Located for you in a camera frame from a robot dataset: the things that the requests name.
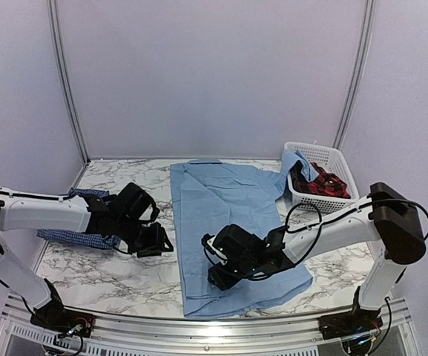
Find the light blue long sleeve shirt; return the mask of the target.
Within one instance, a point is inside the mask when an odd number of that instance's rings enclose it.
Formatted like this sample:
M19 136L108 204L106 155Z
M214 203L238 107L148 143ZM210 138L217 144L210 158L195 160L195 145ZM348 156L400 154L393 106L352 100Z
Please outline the light blue long sleeve shirt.
M213 319L250 309L280 306L307 290L313 277L304 265L260 282L241 280L227 291L208 281L209 261L201 239L237 224L264 237L282 222L276 201L285 191L287 176L296 163L308 181L318 174L300 151L284 151L280 171L218 160L193 160L171 166L171 198L182 289L187 318Z

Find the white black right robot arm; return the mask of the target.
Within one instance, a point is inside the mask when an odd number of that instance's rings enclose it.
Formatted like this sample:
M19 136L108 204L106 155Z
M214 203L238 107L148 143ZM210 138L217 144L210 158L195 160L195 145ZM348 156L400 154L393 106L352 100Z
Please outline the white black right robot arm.
M344 326L359 332L372 321L386 295L407 266L427 251L428 211L383 182L371 185L357 202L296 227L284 223L259 238L238 225L227 225L217 234L201 239L207 258L218 263L208 270L208 281L222 291L241 280L261 281L292 270L311 257L358 243L377 242L380 255L365 282L355 293L354 308L345 313Z

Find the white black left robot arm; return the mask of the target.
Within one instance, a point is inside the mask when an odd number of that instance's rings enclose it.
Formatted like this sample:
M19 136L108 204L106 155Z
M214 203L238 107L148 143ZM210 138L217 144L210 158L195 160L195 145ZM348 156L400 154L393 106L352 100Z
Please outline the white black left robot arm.
M116 237L128 254L156 257L174 247L157 222L154 198L133 182L118 194L31 194L0 186L0 235L17 230L69 231ZM70 314L52 283L28 268L0 240L0 282L21 296L52 329L63 330Z

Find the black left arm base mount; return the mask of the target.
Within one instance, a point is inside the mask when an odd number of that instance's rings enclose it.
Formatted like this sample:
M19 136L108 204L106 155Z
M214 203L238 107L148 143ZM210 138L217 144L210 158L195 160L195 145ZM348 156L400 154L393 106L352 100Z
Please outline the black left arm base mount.
M66 309L53 284L47 279L45 282L50 291L50 300L41 308L33 308L30 323L64 334L68 334L76 326L81 326L82 328L77 332L82 337L90 337L94 316L86 312Z

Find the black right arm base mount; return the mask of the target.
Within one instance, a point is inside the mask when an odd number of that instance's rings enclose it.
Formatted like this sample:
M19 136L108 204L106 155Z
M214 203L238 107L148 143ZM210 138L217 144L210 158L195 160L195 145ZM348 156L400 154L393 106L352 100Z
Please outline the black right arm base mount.
M318 328L324 340L346 337L382 327L381 309L375 311L362 309L358 301L359 291L360 287L357 287L350 311L323 315L318 319Z

